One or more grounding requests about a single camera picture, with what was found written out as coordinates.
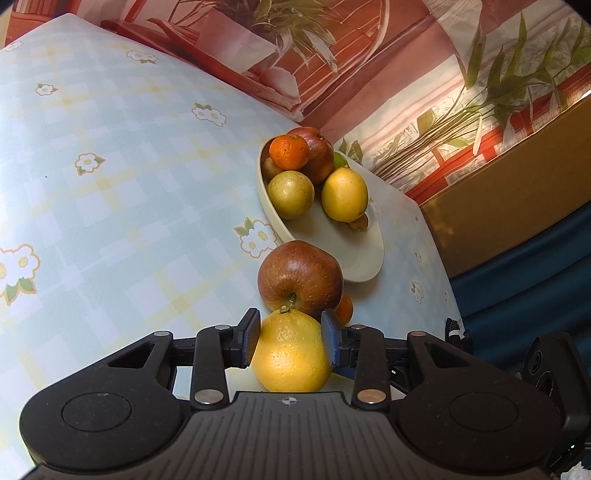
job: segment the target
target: white flower pattern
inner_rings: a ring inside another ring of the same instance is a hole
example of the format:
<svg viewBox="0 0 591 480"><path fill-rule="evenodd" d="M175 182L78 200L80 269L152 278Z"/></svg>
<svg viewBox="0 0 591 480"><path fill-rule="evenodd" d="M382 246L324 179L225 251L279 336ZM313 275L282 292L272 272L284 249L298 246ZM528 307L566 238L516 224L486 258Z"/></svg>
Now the white flower pattern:
<svg viewBox="0 0 591 480"><path fill-rule="evenodd" d="M78 159L74 162L74 166L78 171L78 175L84 175L85 173L93 173L104 162L104 158L99 157L94 153L84 153L78 155Z"/></svg>
<svg viewBox="0 0 591 480"><path fill-rule="evenodd" d="M414 299L417 301L417 303L421 303L423 298L425 298L421 284L416 280L411 282L410 291L413 292Z"/></svg>
<svg viewBox="0 0 591 480"><path fill-rule="evenodd" d="M48 85L46 83L38 83L37 89L35 91L37 92L37 95L44 96L51 95L53 92L56 92L57 90L58 89L55 88L53 85Z"/></svg>
<svg viewBox="0 0 591 480"><path fill-rule="evenodd" d="M263 252L277 247L277 238L271 225L260 220L244 221L244 226L237 226L234 231L240 236L240 248L252 258L260 258Z"/></svg>
<svg viewBox="0 0 591 480"><path fill-rule="evenodd" d="M24 244L16 250L0 248L0 297L11 305L19 292L37 293L33 280L39 268L39 257L30 245Z"/></svg>
<svg viewBox="0 0 591 480"><path fill-rule="evenodd" d="M17 40L12 42L11 44L6 45L6 47L4 47L2 50L0 51L12 51L12 50L16 50L19 47L22 47L24 44L22 41Z"/></svg>
<svg viewBox="0 0 591 480"><path fill-rule="evenodd" d="M213 122L219 127L223 127L227 123L226 115L213 108L211 105L202 105L201 103L195 103L195 108L191 110L193 115L199 120L207 120Z"/></svg>
<svg viewBox="0 0 591 480"><path fill-rule="evenodd" d="M142 53L137 50L129 50L129 52L127 52L127 56L130 59L132 59L134 61L138 61L140 63L154 63L154 64L156 64L158 62L158 57L156 57L156 55L152 55L151 53Z"/></svg>

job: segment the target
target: lemon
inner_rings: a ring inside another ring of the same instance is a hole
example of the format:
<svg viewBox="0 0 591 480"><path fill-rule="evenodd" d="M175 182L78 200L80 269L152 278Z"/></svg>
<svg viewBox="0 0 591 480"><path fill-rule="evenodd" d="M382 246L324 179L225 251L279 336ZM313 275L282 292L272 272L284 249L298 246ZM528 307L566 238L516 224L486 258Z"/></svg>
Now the lemon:
<svg viewBox="0 0 591 480"><path fill-rule="evenodd" d="M314 185L303 173L294 170L275 175L267 186L269 199L284 220L303 215L314 203Z"/></svg>
<svg viewBox="0 0 591 480"><path fill-rule="evenodd" d="M295 309L283 307L261 322L261 335L251 367L272 392L313 392L332 371L320 334L320 324Z"/></svg>
<svg viewBox="0 0 591 480"><path fill-rule="evenodd" d="M350 223L367 210L368 188L363 177L349 167L337 168L322 187L322 206L337 222Z"/></svg>

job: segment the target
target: apple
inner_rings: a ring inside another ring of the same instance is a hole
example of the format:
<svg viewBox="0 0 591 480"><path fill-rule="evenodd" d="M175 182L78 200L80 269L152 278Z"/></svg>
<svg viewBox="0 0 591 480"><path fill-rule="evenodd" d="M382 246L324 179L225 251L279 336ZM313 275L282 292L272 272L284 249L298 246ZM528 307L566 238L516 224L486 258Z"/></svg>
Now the apple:
<svg viewBox="0 0 591 480"><path fill-rule="evenodd" d="M336 259L314 245L293 240L272 250L258 272L258 290L273 311L288 306L320 321L343 295L343 272Z"/></svg>
<svg viewBox="0 0 591 480"><path fill-rule="evenodd" d="M300 169L300 172L314 184L325 181L332 173L335 164L335 151L332 144L315 127L297 127L288 133L303 137L310 149L308 163Z"/></svg>

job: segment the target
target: table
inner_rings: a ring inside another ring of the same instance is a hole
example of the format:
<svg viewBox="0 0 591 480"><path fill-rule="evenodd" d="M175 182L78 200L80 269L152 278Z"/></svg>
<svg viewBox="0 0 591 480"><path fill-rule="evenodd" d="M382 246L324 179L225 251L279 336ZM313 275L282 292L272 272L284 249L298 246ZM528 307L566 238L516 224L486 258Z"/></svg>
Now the table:
<svg viewBox="0 0 591 480"><path fill-rule="evenodd" d="M12 480L31 467L18 416L40 389L153 331L268 313L256 274L279 240L254 162L295 124L74 15L0 51L0 105L0 476ZM460 314L420 210L364 176L385 259L346 285L353 321L441 337ZM248 370L229 378L260 388Z"/></svg>

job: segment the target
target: green lime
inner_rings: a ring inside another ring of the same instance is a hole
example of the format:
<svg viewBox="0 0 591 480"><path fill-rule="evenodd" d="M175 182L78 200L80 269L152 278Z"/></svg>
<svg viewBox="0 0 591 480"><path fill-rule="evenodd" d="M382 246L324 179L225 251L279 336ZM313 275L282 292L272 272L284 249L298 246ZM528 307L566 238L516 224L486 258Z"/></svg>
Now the green lime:
<svg viewBox="0 0 591 480"><path fill-rule="evenodd" d="M333 171L335 171L337 168L348 167L348 166L349 166L349 162L347 161L347 159L343 156L343 154L341 152L336 151L335 152L335 166L333 167Z"/></svg>

